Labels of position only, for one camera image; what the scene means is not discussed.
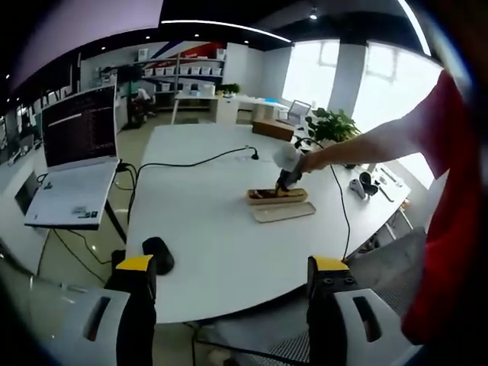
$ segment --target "wooden board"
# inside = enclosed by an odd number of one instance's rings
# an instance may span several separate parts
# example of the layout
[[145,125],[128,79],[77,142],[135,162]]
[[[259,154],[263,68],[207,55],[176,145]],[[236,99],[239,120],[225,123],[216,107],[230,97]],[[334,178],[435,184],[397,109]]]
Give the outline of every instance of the wooden board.
[[313,215],[316,212],[315,207],[310,202],[301,202],[295,204],[271,204],[268,206],[259,206],[252,209],[254,218],[260,223],[272,223],[295,217]]
[[286,192],[286,195],[277,196],[274,189],[249,189],[246,197],[248,203],[251,205],[289,204],[293,202],[305,201],[308,198],[308,193],[302,188],[294,188]]

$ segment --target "window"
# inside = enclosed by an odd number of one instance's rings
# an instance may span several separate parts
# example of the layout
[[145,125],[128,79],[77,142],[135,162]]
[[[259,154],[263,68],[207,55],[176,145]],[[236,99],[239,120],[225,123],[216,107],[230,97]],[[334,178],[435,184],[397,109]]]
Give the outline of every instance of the window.
[[[437,83],[442,67],[398,47],[369,43],[352,118],[362,132],[409,113]],[[434,176],[422,154],[399,159],[424,186]]]
[[338,40],[296,43],[291,51],[282,98],[304,101],[313,108],[326,108],[336,76],[338,57]]

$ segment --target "laptop screen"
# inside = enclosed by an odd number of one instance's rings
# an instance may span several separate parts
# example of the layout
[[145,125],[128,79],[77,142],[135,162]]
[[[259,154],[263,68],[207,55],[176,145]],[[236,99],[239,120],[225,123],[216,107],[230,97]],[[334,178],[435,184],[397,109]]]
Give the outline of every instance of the laptop screen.
[[74,95],[43,110],[44,153],[48,167],[116,156],[115,87]]

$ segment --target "laptop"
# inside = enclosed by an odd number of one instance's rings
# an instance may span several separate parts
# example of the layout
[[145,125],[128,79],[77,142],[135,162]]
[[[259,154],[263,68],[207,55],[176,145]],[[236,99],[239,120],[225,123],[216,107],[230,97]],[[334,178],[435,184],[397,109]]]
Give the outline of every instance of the laptop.
[[115,87],[96,88],[42,111],[47,175],[30,204],[25,225],[96,230],[119,159]]
[[287,117],[278,119],[278,121],[284,124],[290,124],[291,126],[300,125],[302,116],[306,116],[311,107],[310,104],[303,103],[302,101],[294,101],[287,113]]

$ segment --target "black computer mouse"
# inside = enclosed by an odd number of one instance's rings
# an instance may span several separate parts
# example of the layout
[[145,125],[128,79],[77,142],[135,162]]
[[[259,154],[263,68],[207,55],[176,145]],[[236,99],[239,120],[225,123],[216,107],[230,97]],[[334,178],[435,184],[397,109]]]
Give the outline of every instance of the black computer mouse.
[[154,236],[143,242],[143,251],[144,255],[154,255],[153,258],[156,260],[157,275],[166,275],[175,267],[175,259],[169,251],[168,246],[158,236]]

